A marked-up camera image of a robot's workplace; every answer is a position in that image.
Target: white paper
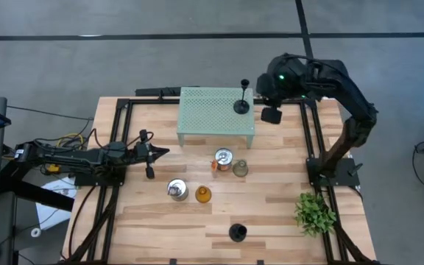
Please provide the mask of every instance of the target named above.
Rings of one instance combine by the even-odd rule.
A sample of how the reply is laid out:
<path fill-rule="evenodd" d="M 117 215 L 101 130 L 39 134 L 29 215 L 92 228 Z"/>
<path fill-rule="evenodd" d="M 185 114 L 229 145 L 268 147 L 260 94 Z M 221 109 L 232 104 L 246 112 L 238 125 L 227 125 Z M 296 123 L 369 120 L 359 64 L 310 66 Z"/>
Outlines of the white paper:
<path fill-rule="evenodd" d="M 76 187 L 74 185 L 69 184 L 69 183 L 74 184 L 74 179 L 64 177 L 62 180 L 52 181 L 50 183 L 43 185 L 42 188 L 45 188 L 51 191 L 56 190 L 53 192 L 57 192 L 67 197 L 74 198 L 74 196 L 77 194 L 77 190 L 75 189 Z M 64 211 L 64 210 L 56 211 L 57 210 L 56 208 L 42 205 L 38 202 L 35 203 L 35 206 L 37 207 L 38 221 L 39 223 L 41 223 L 40 224 L 41 230 L 47 230 L 54 225 L 60 224 L 61 222 L 70 219 L 70 216 L 71 216 L 71 212 L 69 211 Z"/>

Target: black bracket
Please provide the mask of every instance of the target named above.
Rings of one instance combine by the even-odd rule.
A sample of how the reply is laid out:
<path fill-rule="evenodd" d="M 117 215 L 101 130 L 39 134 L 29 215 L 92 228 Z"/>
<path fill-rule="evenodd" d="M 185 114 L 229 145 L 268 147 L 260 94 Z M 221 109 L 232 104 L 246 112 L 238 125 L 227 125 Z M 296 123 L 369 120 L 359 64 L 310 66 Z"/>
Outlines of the black bracket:
<path fill-rule="evenodd" d="M 355 165 L 354 159 L 342 158 L 336 164 L 334 177 L 327 177 L 320 174 L 320 159 L 308 158 L 306 161 L 308 171 L 308 181 L 312 186 L 359 186 L 358 168 L 362 164 Z"/>

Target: black cylinder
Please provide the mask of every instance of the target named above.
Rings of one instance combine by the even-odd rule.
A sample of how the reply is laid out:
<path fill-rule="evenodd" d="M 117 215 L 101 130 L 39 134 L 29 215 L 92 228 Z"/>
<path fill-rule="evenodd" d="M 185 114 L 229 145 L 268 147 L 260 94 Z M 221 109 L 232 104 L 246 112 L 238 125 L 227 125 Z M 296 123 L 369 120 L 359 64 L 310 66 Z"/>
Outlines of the black cylinder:
<path fill-rule="evenodd" d="M 234 224 L 230 227 L 228 234 L 230 238 L 235 242 L 241 242 L 247 237 L 248 229 L 244 225 Z"/>

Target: tin can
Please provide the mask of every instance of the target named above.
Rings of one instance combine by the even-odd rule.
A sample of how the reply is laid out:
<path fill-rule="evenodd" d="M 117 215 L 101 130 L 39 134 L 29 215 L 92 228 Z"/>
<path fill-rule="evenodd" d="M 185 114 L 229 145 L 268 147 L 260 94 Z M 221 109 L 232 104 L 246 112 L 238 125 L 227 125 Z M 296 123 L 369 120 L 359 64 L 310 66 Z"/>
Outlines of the tin can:
<path fill-rule="evenodd" d="M 217 169 L 220 171 L 227 171 L 232 167 L 233 154 L 232 151 L 226 148 L 218 149 L 215 153 L 215 160 L 217 161 Z"/>
<path fill-rule="evenodd" d="M 189 190 L 186 182 L 181 179 L 173 179 L 168 183 L 168 195 L 175 201 L 182 201 L 188 197 Z"/>

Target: gray floor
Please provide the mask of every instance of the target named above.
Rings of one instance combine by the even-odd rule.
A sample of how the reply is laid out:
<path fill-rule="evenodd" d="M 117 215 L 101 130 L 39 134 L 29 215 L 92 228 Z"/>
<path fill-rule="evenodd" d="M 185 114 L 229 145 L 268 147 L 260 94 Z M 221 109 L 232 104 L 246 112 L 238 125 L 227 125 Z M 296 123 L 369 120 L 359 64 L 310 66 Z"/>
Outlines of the gray floor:
<path fill-rule="evenodd" d="M 304 0 L 310 33 L 424 32 L 422 0 Z M 0 35 L 184 32 L 299 32 L 294 1 L 0 0 Z M 424 141 L 424 38 L 312 39 L 314 56 L 340 59 L 380 111 L 367 144 L 353 155 L 378 259 L 424 264 L 424 186 L 411 168 Z M 254 86 L 300 39 L 0 41 L 0 96 L 10 105 L 93 116 L 99 96 L 176 85 Z M 80 130 L 79 121 L 8 110 L 6 144 Z M 424 179 L 424 155 L 416 159 Z M 47 181 L 33 172 L 30 181 Z M 24 250 L 37 264 L 58 259 L 66 224 Z"/>

